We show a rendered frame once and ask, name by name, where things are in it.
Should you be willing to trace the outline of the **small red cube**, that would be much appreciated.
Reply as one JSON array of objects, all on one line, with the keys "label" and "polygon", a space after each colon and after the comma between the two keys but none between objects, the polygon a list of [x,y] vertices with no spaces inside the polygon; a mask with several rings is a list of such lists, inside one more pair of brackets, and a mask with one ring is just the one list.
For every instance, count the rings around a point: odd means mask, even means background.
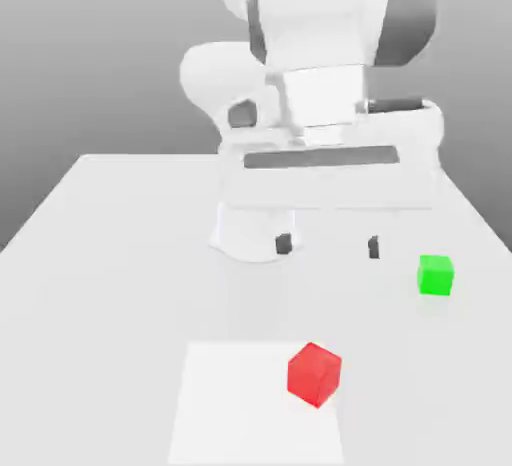
[{"label": "small red cube", "polygon": [[340,356],[309,342],[288,361],[287,390],[320,408],[339,387],[341,368]]}]

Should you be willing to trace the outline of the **small green cube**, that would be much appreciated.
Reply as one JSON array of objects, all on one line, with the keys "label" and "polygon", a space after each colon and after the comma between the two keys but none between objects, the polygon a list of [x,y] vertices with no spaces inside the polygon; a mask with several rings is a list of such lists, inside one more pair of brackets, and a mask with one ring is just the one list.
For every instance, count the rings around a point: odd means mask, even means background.
[{"label": "small green cube", "polygon": [[449,256],[421,255],[417,285],[422,295],[449,296],[454,281],[454,265]]}]

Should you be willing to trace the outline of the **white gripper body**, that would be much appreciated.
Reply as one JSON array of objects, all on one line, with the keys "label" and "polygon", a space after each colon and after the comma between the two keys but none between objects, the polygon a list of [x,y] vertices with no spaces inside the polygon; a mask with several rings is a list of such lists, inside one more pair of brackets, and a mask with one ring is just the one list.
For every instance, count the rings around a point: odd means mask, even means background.
[{"label": "white gripper body", "polygon": [[219,163],[235,208],[428,209],[435,193],[435,154],[415,146],[229,148]]}]

